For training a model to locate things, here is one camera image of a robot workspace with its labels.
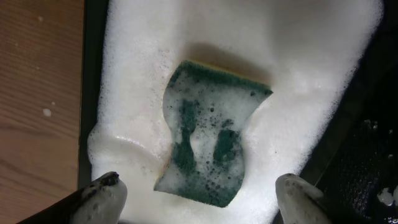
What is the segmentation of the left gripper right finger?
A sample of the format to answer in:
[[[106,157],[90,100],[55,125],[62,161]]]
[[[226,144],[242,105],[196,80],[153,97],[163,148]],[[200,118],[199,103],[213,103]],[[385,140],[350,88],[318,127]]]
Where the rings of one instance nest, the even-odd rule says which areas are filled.
[[[295,174],[284,174],[275,182],[277,204],[284,224],[332,223],[324,193]]]

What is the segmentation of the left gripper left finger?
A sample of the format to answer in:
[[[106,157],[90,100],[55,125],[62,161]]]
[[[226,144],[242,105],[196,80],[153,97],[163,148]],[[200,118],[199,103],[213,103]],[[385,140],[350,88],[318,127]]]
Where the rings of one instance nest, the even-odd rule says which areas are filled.
[[[111,171],[19,224],[116,224],[126,199],[125,183]]]

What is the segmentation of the green scouring sponge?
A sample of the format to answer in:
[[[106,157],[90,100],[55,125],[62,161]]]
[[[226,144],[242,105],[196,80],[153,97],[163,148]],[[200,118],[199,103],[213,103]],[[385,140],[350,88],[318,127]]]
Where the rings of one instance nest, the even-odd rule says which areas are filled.
[[[262,83],[182,61],[163,97],[172,152],[154,190],[228,206],[245,175],[242,131],[271,94]]]

